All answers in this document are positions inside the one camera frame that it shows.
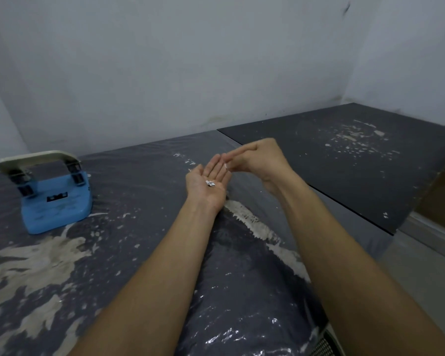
blue hole punch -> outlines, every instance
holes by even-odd
[[[27,167],[63,161],[70,174],[38,181]],[[43,233],[86,218],[92,207],[89,179],[79,160],[66,152],[44,151],[6,157],[0,172],[17,185],[22,195],[21,215],[30,234]]]

dark table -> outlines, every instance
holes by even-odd
[[[237,146],[209,131],[85,156],[91,216],[41,235],[27,234],[19,193],[0,174],[0,354],[65,355],[171,226],[188,169]],[[56,165],[36,169],[39,178],[62,173]],[[278,234],[282,247],[296,249],[278,202],[258,179],[235,174],[228,194]],[[388,234],[320,197],[369,254],[379,257],[388,247]],[[177,354],[300,355],[326,324],[311,284],[223,209]]]
[[[391,234],[445,167],[445,126],[356,103],[219,131],[275,138],[309,185]]]

floor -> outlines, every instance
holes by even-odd
[[[398,232],[380,264],[445,333],[445,257]]]

left hand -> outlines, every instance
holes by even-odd
[[[224,166],[224,156],[214,155],[205,168],[198,165],[186,174],[188,200],[203,203],[216,213],[224,206],[227,184],[232,176]],[[208,186],[206,180],[216,185]]]

finger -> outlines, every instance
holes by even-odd
[[[221,159],[221,161],[219,161],[219,163],[221,164],[221,169],[219,170],[218,174],[214,177],[214,179],[215,179],[216,181],[221,182],[222,179],[224,178],[224,175],[226,175],[226,173],[229,172],[229,171],[226,169],[225,166],[223,166],[222,159]]]
[[[213,158],[209,160],[208,164],[204,168],[202,175],[208,177],[211,171],[213,171],[214,166],[216,166],[216,164],[219,162],[220,159],[221,155],[219,154],[214,155]]]
[[[231,180],[232,173],[230,171],[226,171],[226,174],[221,180],[221,183],[224,187],[227,187],[227,184],[229,184],[229,181]]]
[[[191,173],[198,174],[198,175],[201,175],[201,174],[202,174],[202,171],[203,171],[202,165],[199,164],[199,165],[196,166],[194,169],[192,169],[190,172],[191,172]]]
[[[250,172],[248,159],[252,151],[245,151],[242,155],[238,155],[226,164],[226,168],[231,172],[245,171]]]
[[[238,156],[238,155],[241,155],[241,154],[243,154],[244,152],[246,152],[246,151],[248,151],[248,150],[255,151],[255,150],[257,150],[257,146],[258,146],[258,144],[259,144],[259,141],[254,141],[254,142],[251,142],[251,143],[249,143],[249,144],[242,145],[241,147],[239,147],[239,148],[237,148],[237,149],[235,149],[235,150],[232,150],[231,152],[228,152],[228,153],[225,155],[225,157],[224,157],[224,161],[225,161],[225,162],[229,162],[229,161],[231,161],[234,157],[236,157],[236,156]]]
[[[208,179],[215,180],[221,169],[224,169],[224,160],[220,159],[219,162],[214,166],[213,170],[209,173]]]

